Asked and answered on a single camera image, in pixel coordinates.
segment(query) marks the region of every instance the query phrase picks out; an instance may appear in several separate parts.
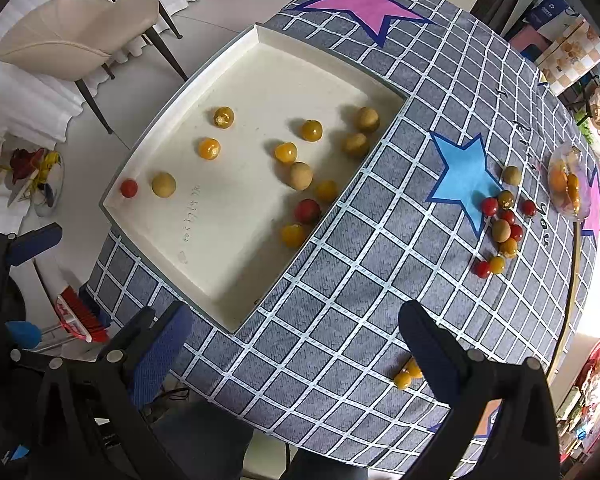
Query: red cherry tomato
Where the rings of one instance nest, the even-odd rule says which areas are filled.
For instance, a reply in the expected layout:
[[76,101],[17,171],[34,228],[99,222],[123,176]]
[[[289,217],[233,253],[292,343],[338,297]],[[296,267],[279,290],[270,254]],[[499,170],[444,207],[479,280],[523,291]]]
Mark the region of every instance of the red cherry tomato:
[[488,262],[479,261],[475,264],[474,272],[478,276],[478,278],[482,278],[486,280],[491,274],[491,269],[489,268]]
[[533,200],[525,200],[522,203],[522,212],[526,216],[536,216],[536,204],[534,204]]
[[133,198],[136,196],[138,192],[138,183],[132,178],[126,179],[122,184],[120,184],[120,193],[125,198]]
[[498,199],[489,196],[482,201],[480,209],[485,216],[493,216],[498,212]]
[[294,216],[301,224],[312,224],[321,214],[318,203],[310,198],[301,200],[294,209]]
[[511,238],[520,243],[522,241],[522,227],[518,224],[513,224],[511,226]]
[[500,215],[509,225],[513,225],[516,221],[516,214],[511,209],[505,209]]

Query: white tray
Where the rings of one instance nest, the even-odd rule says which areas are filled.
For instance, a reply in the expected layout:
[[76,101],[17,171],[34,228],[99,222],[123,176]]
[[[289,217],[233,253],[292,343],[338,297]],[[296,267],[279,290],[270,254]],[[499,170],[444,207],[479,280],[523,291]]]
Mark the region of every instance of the white tray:
[[[283,181],[273,148],[294,142],[298,160],[314,170],[314,184],[330,178],[342,191],[360,166],[341,151],[346,133],[355,131],[355,112],[362,106],[379,111],[375,143],[403,103],[402,95],[362,70],[255,25],[161,110],[107,189],[103,210],[168,282],[233,333],[291,263],[296,252],[281,243],[279,230],[293,221],[296,203],[312,196],[313,186],[297,192]],[[220,106],[235,112],[227,130],[211,121]],[[298,137],[308,119],[324,127],[319,142]],[[221,143],[216,160],[197,154],[205,137]],[[159,171],[176,179],[168,199],[151,190]],[[133,199],[120,195],[126,178],[138,181]]]

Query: chair leg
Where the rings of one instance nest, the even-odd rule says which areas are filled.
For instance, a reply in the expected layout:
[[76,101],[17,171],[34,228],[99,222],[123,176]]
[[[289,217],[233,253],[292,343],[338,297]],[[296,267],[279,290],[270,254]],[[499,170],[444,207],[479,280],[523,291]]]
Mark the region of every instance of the chair leg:
[[160,15],[162,16],[163,20],[165,22],[167,22],[167,25],[169,25],[169,28],[173,31],[173,33],[176,35],[176,38],[178,38],[179,40],[182,39],[182,34],[180,34],[178,32],[178,29],[176,28],[175,23],[173,23],[173,20],[171,19],[171,16],[169,15],[169,13],[164,9],[164,7],[162,6],[162,3],[160,0],[158,0],[158,8],[160,9]]
[[109,68],[109,65],[106,63],[102,64],[102,67],[104,69],[104,71],[107,73],[107,75],[109,75],[110,78],[115,79],[116,76],[113,75],[113,72],[111,71],[111,69]]
[[180,77],[183,78],[184,81],[189,79],[184,73],[184,70],[180,67],[176,59],[173,57],[171,51],[164,44],[164,41],[160,37],[160,34],[158,34],[153,27],[149,27],[144,33],[149,37],[154,46],[158,49],[158,52],[162,54],[164,59],[166,59],[169,62],[173,69],[180,75]]
[[104,126],[107,129],[107,133],[111,135],[113,133],[113,130],[111,129],[111,126],[107,124],[107,121],[104,119],[102,112],[98,108],[96,101],[94,101],[91,92],[89,92],[89,89],[87,88],[85,82],[82,79],[78,79],[78,81],[75,82],[75,85],[78,87],[78,90],[82,94],[82,97],[84,97],[84,99],[91,107],[91,110],[93,110],[93,113],[96,114],[97,118],[99,118],[100,122],[102,123],[102,126]]

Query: black pants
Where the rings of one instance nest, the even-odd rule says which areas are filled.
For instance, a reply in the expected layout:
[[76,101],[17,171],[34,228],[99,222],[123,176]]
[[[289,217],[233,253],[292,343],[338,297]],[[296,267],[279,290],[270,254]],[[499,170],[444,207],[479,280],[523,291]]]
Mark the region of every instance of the black pants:
[[[238,480],[253,435],[247,423],[204,401],[167,413],[152,430],[191,480]],[[364,468],[300,449],[280,480],[366,478]]]

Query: table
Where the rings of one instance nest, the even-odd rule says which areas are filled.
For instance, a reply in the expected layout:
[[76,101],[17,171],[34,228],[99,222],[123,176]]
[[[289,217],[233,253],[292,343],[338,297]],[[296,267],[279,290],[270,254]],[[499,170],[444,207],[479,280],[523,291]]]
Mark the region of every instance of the table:
[[[196,316],[172,371],[266,433],[344,462],[404,472],[448,407],[424,380],[404,392],[392,385],[410,355],[397,330],[400,305],[420,300],[464,347],[491,359],[519,363],[533,355],[547,369],[558,346],[559,364],[596,248],[590,236],[580,245],[574,226],[550,206],[538,161],[546,166],[568,140],[589,173],[595,163],[565,108],[538,86],[536,67],[467,12],[443,0],[395,0],[433,23],[394,20],[381,48],[349,14],[294,10],[308,1],[293,1],[266,26],[360,65],[409,98],[248,322],[227,336]],[[494,251],[486,231],[476,237],[460,206],[427,201],[444,170],[430,130],[461,145],[481,134],[496,175],[505,165],[523,168],[520,193],[545,213],[533,222],[516,213],[525,237],[503,275],[478,279],[476,256]],[[572,269],[579,285],[570,294]],[[146,304],[159,316],[179,298],[115,227],[88,291],[119,324]],[[472,441],[457,475],[472,468],[483,445]]]

